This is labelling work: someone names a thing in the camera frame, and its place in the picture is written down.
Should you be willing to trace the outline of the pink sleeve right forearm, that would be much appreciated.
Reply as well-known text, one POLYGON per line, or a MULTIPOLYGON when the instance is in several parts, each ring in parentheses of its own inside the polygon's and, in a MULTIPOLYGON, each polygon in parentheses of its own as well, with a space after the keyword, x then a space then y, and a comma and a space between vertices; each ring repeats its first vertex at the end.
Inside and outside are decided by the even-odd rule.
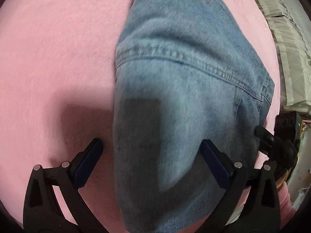
POLYGON ((292 219, 296 210, 292 207, 292 203, 290 202, 290 194, 285 182, 285 177, 281 177, 277 180, 276 187, 280 205, 280 228, 282 229, 288 221, 292 219))

